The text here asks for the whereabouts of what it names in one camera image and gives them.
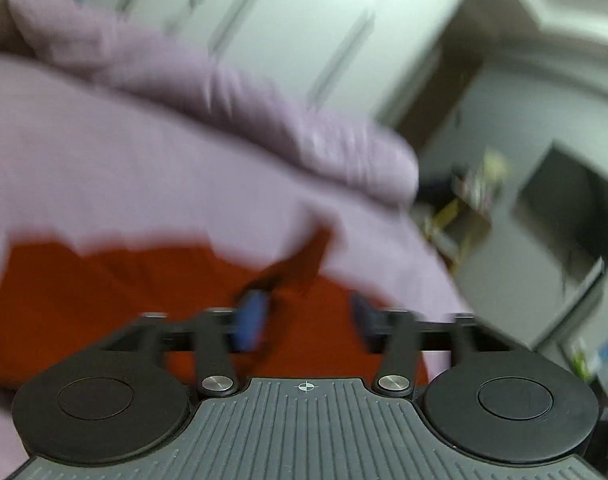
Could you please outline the yellow-legged side table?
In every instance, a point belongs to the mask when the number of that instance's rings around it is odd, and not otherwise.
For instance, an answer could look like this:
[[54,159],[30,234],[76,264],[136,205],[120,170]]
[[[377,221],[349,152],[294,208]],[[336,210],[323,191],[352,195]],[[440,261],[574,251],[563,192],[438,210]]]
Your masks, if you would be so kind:
[[417,202],[431,208],[423,221],[423,235],[449,273],[455,273],[468,252],[490,232],[490,212],[509,173],[505,156],[487,148],[476,168],[453,166],[445,176],[420,183]]

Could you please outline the purple bed blanket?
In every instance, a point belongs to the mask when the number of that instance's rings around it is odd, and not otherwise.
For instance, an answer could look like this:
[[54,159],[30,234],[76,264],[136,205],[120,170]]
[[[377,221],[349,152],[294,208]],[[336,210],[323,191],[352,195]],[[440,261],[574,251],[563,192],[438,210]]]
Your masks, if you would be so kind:
[[[466,310],[407,205],[287,162],[174,108],[0,52],[0,279],[11,247],[205,244],[264,269],[320,226],[331,281],[431,321]],[[26,459],[0,389],[0,479]]]

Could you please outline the dark wooden door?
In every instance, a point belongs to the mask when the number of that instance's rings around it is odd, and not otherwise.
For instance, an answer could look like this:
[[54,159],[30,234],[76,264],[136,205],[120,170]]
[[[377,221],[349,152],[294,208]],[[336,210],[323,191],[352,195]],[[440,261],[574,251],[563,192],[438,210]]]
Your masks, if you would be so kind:
[[482,55],[447,49],[402,115],[395,130],[419,154],[457,107],[484,63]]

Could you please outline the white wardrobe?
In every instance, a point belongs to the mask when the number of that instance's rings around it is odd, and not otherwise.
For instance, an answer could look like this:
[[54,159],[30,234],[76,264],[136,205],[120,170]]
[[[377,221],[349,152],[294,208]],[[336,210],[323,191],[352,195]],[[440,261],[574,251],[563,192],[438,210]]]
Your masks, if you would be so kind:
[[86,0],[314,107],[389,120],[462,0]]

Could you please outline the purple rolled duvet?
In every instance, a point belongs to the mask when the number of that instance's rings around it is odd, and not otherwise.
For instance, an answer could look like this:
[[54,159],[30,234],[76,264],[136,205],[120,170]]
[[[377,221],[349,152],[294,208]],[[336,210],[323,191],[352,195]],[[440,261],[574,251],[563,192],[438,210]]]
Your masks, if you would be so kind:
[[370,119],[316,110],[211,55],[75,0],[4,1],[36,58],[65,73],[243,136],[382,203],[416,197],[415,152]]

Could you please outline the black wall television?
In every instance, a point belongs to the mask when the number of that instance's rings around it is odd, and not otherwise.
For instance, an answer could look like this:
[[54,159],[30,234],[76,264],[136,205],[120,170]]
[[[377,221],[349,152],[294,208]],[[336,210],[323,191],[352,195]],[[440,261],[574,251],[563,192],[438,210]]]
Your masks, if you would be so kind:
[[523,183],[517,211],[559,255],[608,266],[608,177],[559,143]]

